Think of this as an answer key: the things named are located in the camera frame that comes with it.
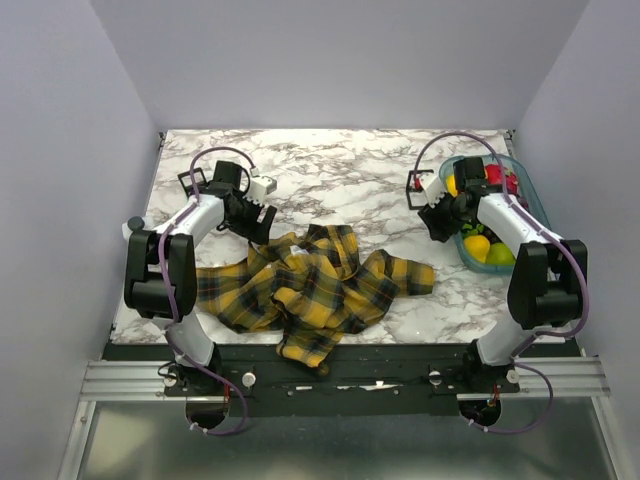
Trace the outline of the yellow plaid flannel shirt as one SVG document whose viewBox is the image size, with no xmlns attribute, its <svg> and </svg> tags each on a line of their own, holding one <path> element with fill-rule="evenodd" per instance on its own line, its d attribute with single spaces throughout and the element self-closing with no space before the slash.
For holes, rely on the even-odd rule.
<svg viewBox="0 0 640 480">
<path fill-rule="evenodd" d="M 315 224 L 196 278 L 200 310 L 240 334 L 281 331 L 277 354 L 321 373 L 344 335 L 379 323 L 399 297 L 431 294 L 436 280 L 430 265 L 384 249 L 362 259 L 349 225 Z"/>
</svg>

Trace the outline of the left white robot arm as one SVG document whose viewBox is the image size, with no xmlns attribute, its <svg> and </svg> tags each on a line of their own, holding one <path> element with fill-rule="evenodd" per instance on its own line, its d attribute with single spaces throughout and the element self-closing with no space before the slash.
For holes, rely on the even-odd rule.
<svg viewBox="0 0 640 480">
<path fill-rule="evenodd" d="M 213 230 L 267 243 L 277 210 L 266 198 L 277 182 L 231 161 L 217 162 L 211 177 L 192 167 L 178 180 L 187 201 L 171 218 L 153 225 L 132 217 L 123 226 L 128 244 L 124 302 L 161 329 L 173 350 L 162 376 L 166 390 L 206 396 L 220 387 L 222 366 L 195 312 L 195 249 Z"/>
</svg>

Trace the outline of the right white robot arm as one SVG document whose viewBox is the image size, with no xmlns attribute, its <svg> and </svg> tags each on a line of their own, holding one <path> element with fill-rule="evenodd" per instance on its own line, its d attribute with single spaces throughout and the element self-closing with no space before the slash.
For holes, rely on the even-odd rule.
<svg viewBox="0 0 640 480">
<path fill-rule="evenodd" d="M 589 310 L 588 254 L 580 240 L 555 234 L 518 202 L 506 182 L 491 183 L 479 157 L 453 165 L 455 194 L 431 170 L 409 173 L 407 191 L 425 203 L 418 215 L 432 240 L 446 242 L 466 223 L 491 229 L 515 257 L 506 303 L 509 316 L 466 348 L 456 369 L 469 392 L 489 391 L 507 378 L 515 358 L 540 337 L 571 338 Z"/>
</svg>

